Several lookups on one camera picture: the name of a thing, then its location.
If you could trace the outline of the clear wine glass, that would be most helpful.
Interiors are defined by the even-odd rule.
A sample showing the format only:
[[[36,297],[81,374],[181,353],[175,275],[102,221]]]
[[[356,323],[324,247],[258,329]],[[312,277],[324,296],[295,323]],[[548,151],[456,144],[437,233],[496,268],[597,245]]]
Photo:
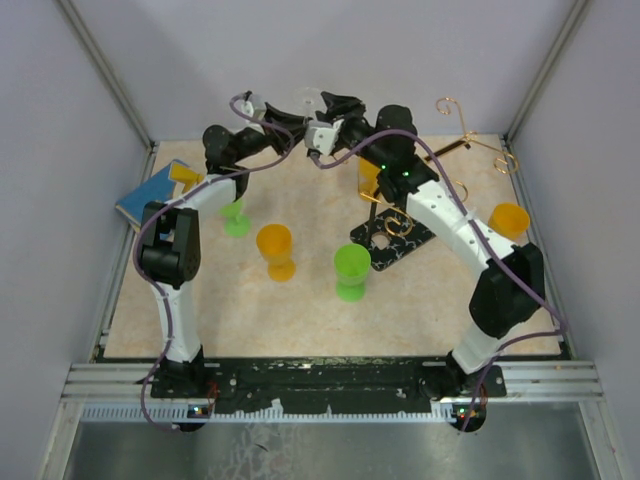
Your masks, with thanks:
[[[321,91],[314,87],[301,87],[294,91],[293,101],[296,111],[312,120],[317,118],[317,112],[324,108]]]

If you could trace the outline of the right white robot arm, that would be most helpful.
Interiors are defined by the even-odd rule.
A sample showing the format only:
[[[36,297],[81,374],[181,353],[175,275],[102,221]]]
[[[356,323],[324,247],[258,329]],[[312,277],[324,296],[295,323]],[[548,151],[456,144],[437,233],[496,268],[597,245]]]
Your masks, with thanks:
[[[366,193],[386,200],[407,214],[409,221],[426,227],[473,274],[471,325],[447,354],[444,367],[425,384],[432,399],[470,395],[512,331],[543,307],[540,249],[531,243],[517,245],[465,207],[437,154],[431,148],[425,150],[427,160],[417,154],[417,130],[409,108],[386,105],[370,123],[359,98],[328,91],[320,96],[325,108],[316,118],[322,130],[309,139],[309,155],[345,150],[359,156],[374,169],[363,179]]]

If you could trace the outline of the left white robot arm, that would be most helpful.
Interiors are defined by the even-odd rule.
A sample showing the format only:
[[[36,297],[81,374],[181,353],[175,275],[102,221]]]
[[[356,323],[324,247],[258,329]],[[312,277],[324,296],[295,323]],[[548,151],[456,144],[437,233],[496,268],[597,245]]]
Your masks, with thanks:
[[[233,98],[231,107],[247,125],[237,132],[217,124],[204,131],[204,180],[174,200],[151,201],[143,210],[134,266],[150,285],[163,335],[162,352],[149,374],[155,396],[195,397],[207,389],[192,293],[201,265],[201,219],[244,195],[251,172],[240,161],[268,148],[285,159],[309,122],[247,97]]]

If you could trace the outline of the gold wine glass rack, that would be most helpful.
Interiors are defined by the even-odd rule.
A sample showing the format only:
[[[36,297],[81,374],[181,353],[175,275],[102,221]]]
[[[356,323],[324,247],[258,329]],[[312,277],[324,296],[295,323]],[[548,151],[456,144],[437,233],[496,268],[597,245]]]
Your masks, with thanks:
[[[437,157],[442,158],[461,148],[469,150],[477,145],[498,154],[493,160],[493,168],[499,173],[513,175],[519,170],[519,162],[513,154],[481,142],[477,139],[478,133],[467,128],[462,107],[456,99],[439,98],[435,107],[442,115],[450,115],[455,109],[462,130],[462,135],[457,140],[435,152]],[[369,217],[366,222],[350,232],[350,241],[362,245],[369,251],[371,266],[375,271],[387,269],[435,237],[426,226],[412,217],[407,217],[403,211],[393,206],[379,212],[378,207],[382,206],[382,203],[378,184],[372,195],[359,191],[358,193],[370,204]]]

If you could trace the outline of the orange goblet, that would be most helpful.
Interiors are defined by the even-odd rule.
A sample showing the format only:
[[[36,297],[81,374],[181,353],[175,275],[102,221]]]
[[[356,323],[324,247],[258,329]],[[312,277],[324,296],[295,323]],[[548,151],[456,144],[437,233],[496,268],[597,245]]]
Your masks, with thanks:
[[[287,282],[293,278],[296,272],[292,259],[293,237],[285,225],[264,226],[256,236],[256,246],[267,264],[271,280]]]
[[[492,211],[488,226],[501,236],[516,241],[530,226],[525,209],[513,203],[501,203]]]
[[[377,188],[377,176],[380,169],[365,160],[359,159],[358,163],[358,191],[368,195],[372,195]]]

